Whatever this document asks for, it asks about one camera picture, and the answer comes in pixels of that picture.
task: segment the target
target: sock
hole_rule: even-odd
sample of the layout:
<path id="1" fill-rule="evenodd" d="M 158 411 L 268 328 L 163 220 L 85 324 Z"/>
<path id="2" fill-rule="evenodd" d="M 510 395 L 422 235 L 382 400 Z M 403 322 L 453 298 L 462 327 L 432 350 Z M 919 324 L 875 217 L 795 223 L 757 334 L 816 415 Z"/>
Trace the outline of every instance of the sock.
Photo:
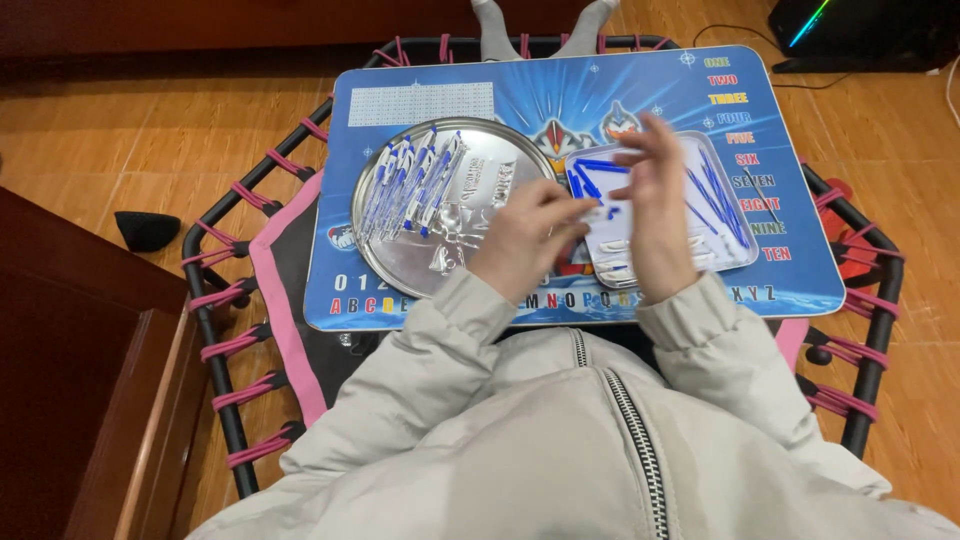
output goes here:
<path id="1" fill-rule="evenodd" d="M 470 0 L 473 12 L 480 21 L 480 57 L 488 60 L 519 60 L 514 46 L 507 36 L 503 12 L 493 0 Z"/>
<path id="2" fill-rule="evenodd" d="M 583 57 L 597 54 L 597 35 L 607 24 L 613 10 L 620 0 L 596 0 L 580 12 L 577 25 L 573 27 L 570 39 L 551 58 Z"/>

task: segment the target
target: hand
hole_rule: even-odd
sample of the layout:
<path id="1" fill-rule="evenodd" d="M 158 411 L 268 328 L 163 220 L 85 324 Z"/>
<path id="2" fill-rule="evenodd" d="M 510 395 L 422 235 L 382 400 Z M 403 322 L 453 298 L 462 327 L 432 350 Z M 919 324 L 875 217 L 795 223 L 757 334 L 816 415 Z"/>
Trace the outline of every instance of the hand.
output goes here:
<path id="1" fill-rule="evenodd" d="M 617 154 L 621 166 L 633 167 L 630 185 L 610 192 L 634 204 L 630 248 L 637 285 L 647 305 L 658 304 L 697 281 L 687 243 L 684 194 L 684 148 L 663 120 L 642 114 L 644 132 L 620 142 L 639 154 Z"/>
<path id="2" fill-rule="evenodd" d="M 517 305 L 537 288 L 564 246 L 589 232 L 589 225 L 576 219 L 596 206 L 596 199 L 574 199 L 550 180 L 524 184 L 491 220 L 467 270 Z"/>

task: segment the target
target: stainless steel tray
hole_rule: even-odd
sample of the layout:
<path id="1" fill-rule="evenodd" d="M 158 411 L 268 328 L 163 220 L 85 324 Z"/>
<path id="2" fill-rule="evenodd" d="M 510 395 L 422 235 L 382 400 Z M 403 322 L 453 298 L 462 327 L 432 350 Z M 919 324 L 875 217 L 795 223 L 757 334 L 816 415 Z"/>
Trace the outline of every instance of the stainless steel tray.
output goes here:
<path id="1" fill-rule="evenodd" d="M 466 152 L 426 238 L 401 230 L 394 239 L 358 238 L 360 254 L 380 278 L 400 292 L 430 298 L 457 266 L 466 265 L 486 234 L 496 210 L 518 185 L 538 178 L 556 182 L 553 166 L 526 136 L 503 124 L 480 118 L 453 117 L 424 122 L 396 135 L 371 154 L 353 190 L 350 220 L 355 231 L 370 199 L 378 157 L 390 144 L 410 136 L 417 143 L 433 128 L 435 146 L 458 131 Z"/>

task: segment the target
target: wooden furniture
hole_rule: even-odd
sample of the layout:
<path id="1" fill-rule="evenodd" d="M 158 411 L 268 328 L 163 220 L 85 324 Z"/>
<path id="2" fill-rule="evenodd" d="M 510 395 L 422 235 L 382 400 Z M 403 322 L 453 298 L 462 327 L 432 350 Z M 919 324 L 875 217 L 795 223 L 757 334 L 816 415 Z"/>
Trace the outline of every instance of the wooden furniture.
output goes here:
<path id="1" fill-rule="evenodd" d="M 501 0 L 511 35 L 573 30 L 589 0 Z M 467 0 L 0 0 L 0 57 L 478 37 Z"/>
<path id="2" fill-rule="evenodd" d="M 0 538 L 165 538 L 205 389 L 186 282 L 3 188 L 0 231 Z"/>

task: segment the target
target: left hand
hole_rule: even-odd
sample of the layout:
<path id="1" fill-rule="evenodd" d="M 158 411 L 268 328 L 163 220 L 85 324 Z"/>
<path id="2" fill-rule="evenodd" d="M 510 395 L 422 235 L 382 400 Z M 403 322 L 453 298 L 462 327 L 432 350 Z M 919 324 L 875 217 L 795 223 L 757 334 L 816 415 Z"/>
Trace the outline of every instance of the left hand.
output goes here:
<path id="1" fill-rule="evenodd" d="M 596 199 L 574 199 L 551 180 L 524 184 L 491 220 L 467 270 L 518 305 L 537 288 L 564 246 L 589 232 L 589 225 L 576 219 L 596 206 Z"/>

